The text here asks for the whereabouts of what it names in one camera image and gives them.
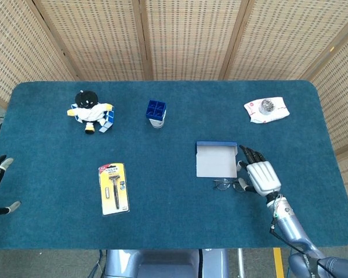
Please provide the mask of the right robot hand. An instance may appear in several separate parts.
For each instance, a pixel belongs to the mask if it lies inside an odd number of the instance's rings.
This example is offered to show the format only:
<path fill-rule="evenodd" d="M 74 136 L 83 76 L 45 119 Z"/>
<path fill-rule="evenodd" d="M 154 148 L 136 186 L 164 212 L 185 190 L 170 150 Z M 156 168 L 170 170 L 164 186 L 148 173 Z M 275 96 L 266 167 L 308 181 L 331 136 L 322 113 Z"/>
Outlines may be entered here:
<path fill-rule="evenodd" d="M 281 182 L 269 161 L 258 151 L 240 145 L 248 163 L 238 161 L 238 171 L 245 170 L 251 181 L 249 185 L 243 178 L 237 178 L 236 183 L 243 191 L 257 193 L 259 196 L 279 194 Z"/>

